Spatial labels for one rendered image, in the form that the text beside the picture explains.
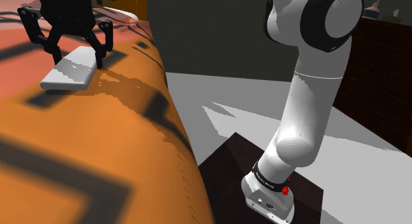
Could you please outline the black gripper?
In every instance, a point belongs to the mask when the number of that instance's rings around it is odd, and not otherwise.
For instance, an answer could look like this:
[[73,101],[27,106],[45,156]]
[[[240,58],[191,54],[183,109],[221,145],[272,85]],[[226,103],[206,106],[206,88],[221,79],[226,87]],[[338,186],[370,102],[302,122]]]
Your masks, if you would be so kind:
[[[86,31],[85,40],[95,51],[96,67],[102,69],[102,60],[106,57],[106,52],[113,49],[113,22],[95,20],[91,0],[40,0],[40,2],[40,10],[32,7],[17,9],[29,40],[33,44],[40,44],[46,53],[52,55],[53,61],[57,65],[62,60],[61,50],[58,46],[62,33],[80,36],[83,31]],[[53,26],[48,37],[43,34],[38,24],[38,20],[42,16]],[[105,35],[104,44],[100,43],[92,31],[95,24]]]

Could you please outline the white flat rectangular slab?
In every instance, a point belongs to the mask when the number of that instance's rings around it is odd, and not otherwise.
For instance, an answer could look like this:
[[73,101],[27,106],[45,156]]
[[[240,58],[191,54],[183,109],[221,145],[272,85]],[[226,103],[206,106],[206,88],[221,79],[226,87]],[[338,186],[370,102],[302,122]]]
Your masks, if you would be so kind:
[[79,46],[53,67],[40,81],[40,87],[44,90],[84,91],[95,70],[94,49]]

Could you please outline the bed with orange patterned cover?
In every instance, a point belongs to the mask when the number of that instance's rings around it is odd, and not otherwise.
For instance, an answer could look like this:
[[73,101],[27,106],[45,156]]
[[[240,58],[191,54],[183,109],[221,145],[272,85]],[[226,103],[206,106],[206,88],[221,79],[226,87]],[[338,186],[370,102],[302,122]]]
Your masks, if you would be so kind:
[[147,0],[0,0],[0,224],[216,224]]

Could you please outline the dark robot stand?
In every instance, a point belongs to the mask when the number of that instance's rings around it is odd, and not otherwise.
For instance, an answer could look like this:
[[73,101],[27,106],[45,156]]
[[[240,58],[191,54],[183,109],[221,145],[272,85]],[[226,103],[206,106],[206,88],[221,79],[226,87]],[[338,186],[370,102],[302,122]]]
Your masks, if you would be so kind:
[[[246,204],[242,178],[263,150],[238,133],[199,165],[216,224],[274,224]],[[320,224],[324,191],[294,171],[289,186],[295,212],[291,224]]]

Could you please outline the dark wooden dresser with lamp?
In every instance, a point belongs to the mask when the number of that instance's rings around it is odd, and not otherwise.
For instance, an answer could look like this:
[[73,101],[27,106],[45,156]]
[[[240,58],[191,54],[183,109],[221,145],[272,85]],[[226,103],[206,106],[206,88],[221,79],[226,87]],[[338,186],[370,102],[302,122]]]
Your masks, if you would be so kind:
[[363,16],[333,105],[412,157],[412,26]]

